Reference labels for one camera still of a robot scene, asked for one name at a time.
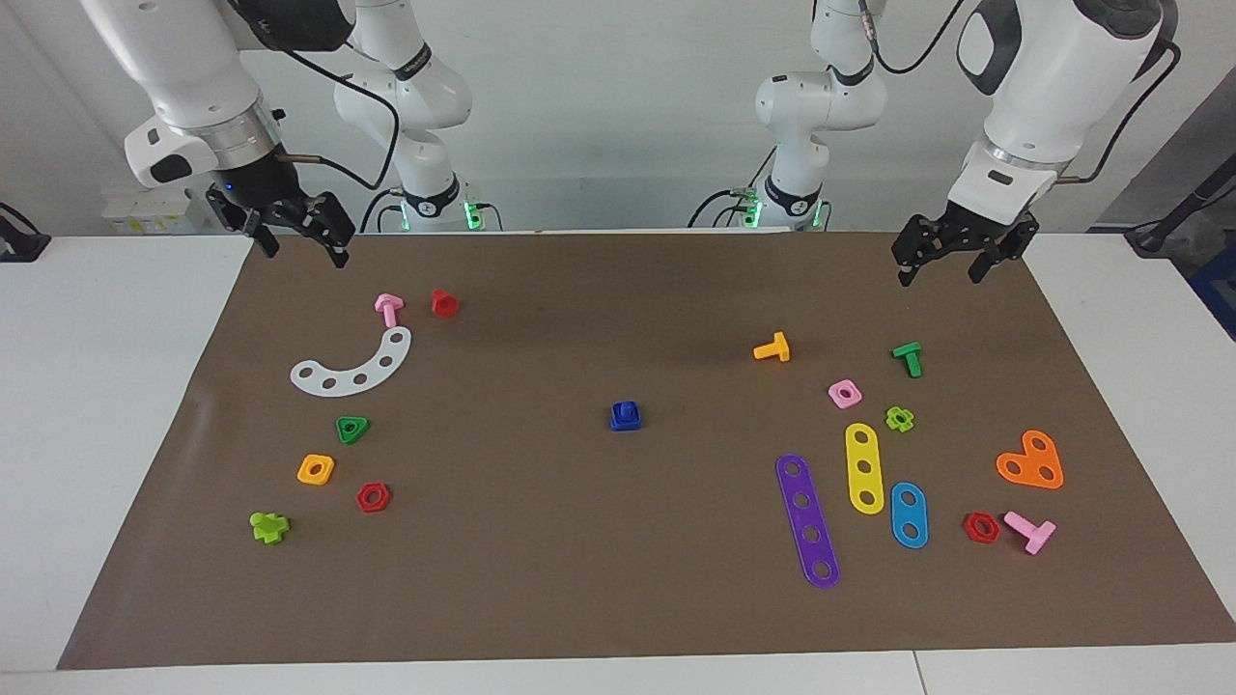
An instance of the orange heart-shaped piece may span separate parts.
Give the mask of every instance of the orange heart-shaped piece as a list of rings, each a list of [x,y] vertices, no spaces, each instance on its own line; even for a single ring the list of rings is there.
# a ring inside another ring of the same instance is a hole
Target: orange heart-shaped piece
[[[1017,485],[1030,485],[1058,490],[1064,485],[1064,469],[1056,443],[1037,429],[1027,429],[1021,435],[1025,454],[1000,454],[996,459],[996,471],[1000,477]]]

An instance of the yellow square nut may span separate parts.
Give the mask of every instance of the yellow square nut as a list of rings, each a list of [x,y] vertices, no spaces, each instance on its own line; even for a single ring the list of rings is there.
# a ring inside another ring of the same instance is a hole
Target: yellow square nut
[[[335,459],[321,454],[309,454],[300,461],[297,480],[305,485],[326,485],[335,470]]]

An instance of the pink nut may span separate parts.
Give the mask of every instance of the pink nut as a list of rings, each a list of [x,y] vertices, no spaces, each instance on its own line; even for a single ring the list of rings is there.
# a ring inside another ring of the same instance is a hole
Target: pink nut
[[[1044,521],[1043,526],[1035,526],[1017,512],[1006,513],[1005,523],[1012,527],[1012,529],[1017,533],[1026,537],[1026,552],[1031,555],[1037,555],[1038,550],[1042,549],[1044,543],[1047,543],[1047,539],[1056,533],[1054,523]]]
[[[852,406],[858,406],[859,401],[863,399],[863,392],[854,386],[850,380],[842,380],[828,387],[828,397],[837,403],[840,409],[849,408]]]
[[[382,314],[382,320],[386,322],[387,328],[394,328],[398,323],[394,319],[394,313],[403,308],[403,299],[396,297],[394,294],[382,293],[378,294],[376,302],[373,302],[373,310]]]

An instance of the white curved piece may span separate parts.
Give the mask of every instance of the white curved piece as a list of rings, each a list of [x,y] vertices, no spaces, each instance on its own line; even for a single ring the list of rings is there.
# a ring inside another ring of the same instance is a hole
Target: white curved piece
[[[363,393],[382,383],[403,364],[412,348],[412,331],[402,325],[382,334],[378,351],[363,365],[335,371],[321,366],[318,360],[305,360],[292,367],[292,383],[310,396],[341,398]]]

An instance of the red nut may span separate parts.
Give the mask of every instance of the red nut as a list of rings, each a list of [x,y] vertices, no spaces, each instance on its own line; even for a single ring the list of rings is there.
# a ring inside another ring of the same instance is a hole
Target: red nut
[[[965,534],[976,543],[995,543],[1000,538],[1000,524],[996,518],[986,512],[970,512],[965,514]]]
[[[456,299],[450,292],[435,289],[429,296],[429,308],[433,309],[434,315],[438,318],[449,319],[459,313],[460,301]]]
[[[362,512],[381,512],[391,503],[391,488],[384,482],[366,482],[356,493],[356,505]]]

